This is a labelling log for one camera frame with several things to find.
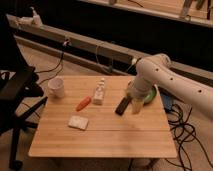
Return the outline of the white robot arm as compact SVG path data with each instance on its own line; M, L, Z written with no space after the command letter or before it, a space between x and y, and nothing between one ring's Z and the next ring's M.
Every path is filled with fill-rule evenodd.
M140 59L129 89L131 97L143 100L152 86L158 85L213 120L213 88L176 74L170 66L165 54Z

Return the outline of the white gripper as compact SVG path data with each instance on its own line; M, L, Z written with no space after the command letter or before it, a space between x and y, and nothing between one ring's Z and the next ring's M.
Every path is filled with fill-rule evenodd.
M139 114L144 106L144 99L149 92L149 87L146 84L136 84L134 81L130 81L127 87L128 94L132 99L132 113Z

